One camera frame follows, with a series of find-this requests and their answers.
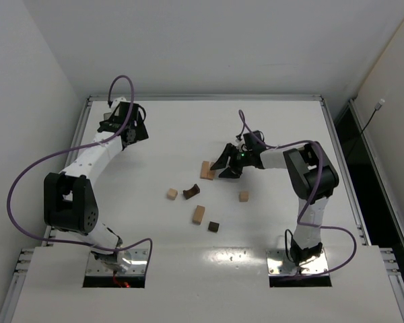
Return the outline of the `small light wood cube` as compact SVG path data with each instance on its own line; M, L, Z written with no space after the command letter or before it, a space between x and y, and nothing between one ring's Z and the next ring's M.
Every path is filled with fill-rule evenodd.
M248 202L248 200L249 200L249 192L248 191L239 192L238 198L239 198L239 201L241 203Z
M178 196L178 191L176 189L170 188L166 193L167 199L174 201Z

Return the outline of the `dark wood arch block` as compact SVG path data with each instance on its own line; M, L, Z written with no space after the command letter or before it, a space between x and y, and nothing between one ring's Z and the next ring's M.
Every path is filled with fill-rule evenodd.
M190 189L183 190L182 194L186 200L193 198L200 193L200 188L198 184L194 184Z

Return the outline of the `small dark wood cube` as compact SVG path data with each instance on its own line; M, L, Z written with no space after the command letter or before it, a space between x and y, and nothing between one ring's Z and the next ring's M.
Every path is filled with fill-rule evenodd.
M214 221L210 221L208 225L208 231L217 233L220 228L220 224Z

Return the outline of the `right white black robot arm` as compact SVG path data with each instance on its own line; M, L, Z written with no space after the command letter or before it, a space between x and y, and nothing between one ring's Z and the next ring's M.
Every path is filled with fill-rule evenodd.
M245 167L260 170L285 169L298 197L298 219L286 254L298 266L321 254L321 226L329 197L339 177L318 142L298 147L269 148L261 131L237 136L228 143L211 170L221 170L220 178L239 179Z

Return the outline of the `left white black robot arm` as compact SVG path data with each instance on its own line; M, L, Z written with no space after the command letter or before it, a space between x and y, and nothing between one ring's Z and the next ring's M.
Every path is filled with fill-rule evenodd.
M149 136L146 111L139 104L118 98L105 117L92 146L62 171L44 179L44 222L87 243L95 260L106 268L123 271L129 253L121 249L122 239L100 222L93 185L116 155Z

